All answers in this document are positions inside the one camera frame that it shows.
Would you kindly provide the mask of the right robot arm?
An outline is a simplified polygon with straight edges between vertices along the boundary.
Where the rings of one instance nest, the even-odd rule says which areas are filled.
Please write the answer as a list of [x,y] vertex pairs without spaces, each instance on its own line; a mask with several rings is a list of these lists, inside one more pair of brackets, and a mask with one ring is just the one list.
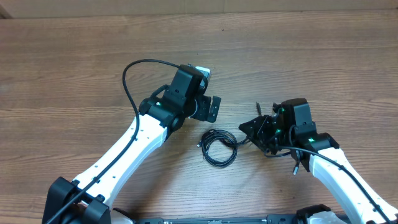
[[265,155],[277,157],[288,150],[300,166],[312,173],[334,196],[351,223],[397,223],[397,209],[383,200],[355,171],[338,142],[318,133],[305,98],[273,104],[271,115],[262,115],[239,129]]

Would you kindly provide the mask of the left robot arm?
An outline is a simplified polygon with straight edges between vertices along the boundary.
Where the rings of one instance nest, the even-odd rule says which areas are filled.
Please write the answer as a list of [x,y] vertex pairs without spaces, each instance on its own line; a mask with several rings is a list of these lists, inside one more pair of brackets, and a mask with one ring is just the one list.
[[121,138],[72,181],[59,177],[49,188],[43,223],[135,223],[113,207],[124,184],[141,163],[180,129],[187,118],[213,123],[221,99],[205,96],[211,71],[178,65],[169,85],[162,85],[139,106]]

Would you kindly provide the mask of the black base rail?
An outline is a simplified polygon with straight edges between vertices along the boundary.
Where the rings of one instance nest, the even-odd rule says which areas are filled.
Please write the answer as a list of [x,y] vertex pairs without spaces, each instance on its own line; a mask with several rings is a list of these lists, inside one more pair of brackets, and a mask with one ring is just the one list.
[[304,224],[294,214],[272,214],[265,217],[232,217],[232,218],[140,218],[135,224]]

